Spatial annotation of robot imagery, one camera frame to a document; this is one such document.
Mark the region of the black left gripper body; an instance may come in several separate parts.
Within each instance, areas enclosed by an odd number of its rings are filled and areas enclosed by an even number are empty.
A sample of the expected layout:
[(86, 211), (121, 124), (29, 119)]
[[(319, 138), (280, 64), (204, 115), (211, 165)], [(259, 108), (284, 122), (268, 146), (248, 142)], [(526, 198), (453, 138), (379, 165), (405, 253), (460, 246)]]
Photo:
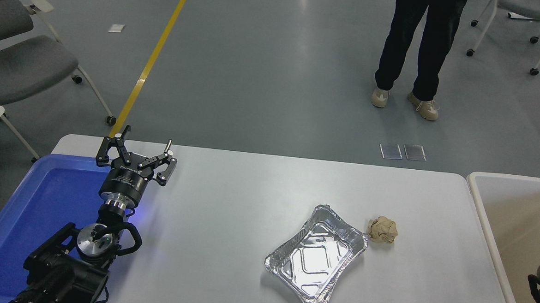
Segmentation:
[(150, 167), (139, 170), (138, 165), (134, 163), (126, 166), (121, 161), (114, 160), (108, 176), (99, 189), (99, 196), (107, 200), (112, 195), (123, 195), (128, 201), (128, 206), (138, 206), (150, 179), (152, 179)]

